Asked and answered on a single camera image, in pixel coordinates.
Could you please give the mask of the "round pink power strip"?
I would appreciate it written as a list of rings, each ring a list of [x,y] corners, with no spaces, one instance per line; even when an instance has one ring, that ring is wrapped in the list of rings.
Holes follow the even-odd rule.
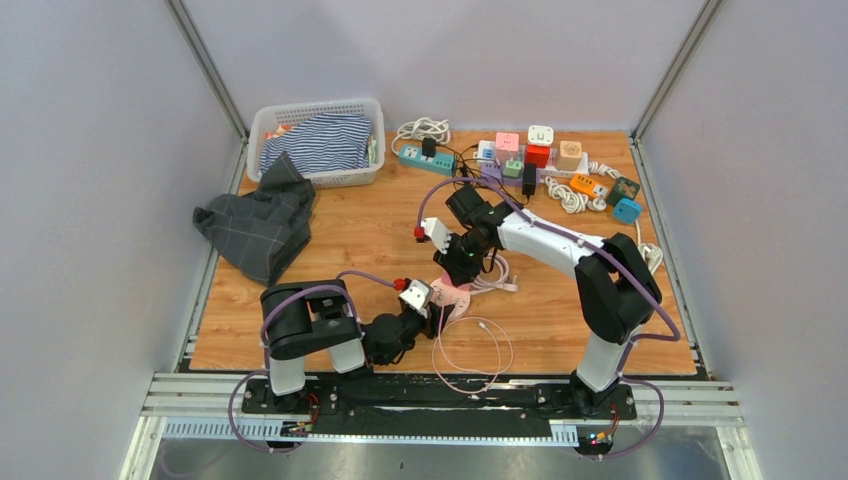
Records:
[[[468,284],[454,286],[448,277],[430,283],[433,290],[432,302],[445,309],[446,321],[461,318],[469,309],[471,292]]]

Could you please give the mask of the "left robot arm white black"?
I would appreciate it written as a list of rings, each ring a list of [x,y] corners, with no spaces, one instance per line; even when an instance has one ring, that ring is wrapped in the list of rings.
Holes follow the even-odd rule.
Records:
[[[285,283],[260,296],[260,341],[268,371],[268,400],[283,413],[298,411],[306,400],[305,359],[326,351],[338,374],[398,363],[417,338],[439,337],[455,310],[419,280],[402,279],[400,310],[362,323],[341,279]]]

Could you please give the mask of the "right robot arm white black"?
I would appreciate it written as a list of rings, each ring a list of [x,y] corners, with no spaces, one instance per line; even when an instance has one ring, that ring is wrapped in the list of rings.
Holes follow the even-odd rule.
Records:
[[[463,232],[418,214],[416,240],[433,243],[434,261],[456,286],[474,280],[484,256],[496,250],[525,255],[573,279],[590,335],[570,378],[570,403],[584,417],[598,416],[620,384],[633,338],[661,311],[662,293],[654,275],[631,237],[575,232],[508,197],[493,205],[479,194],[481,185],[466,179],[446,201]]]

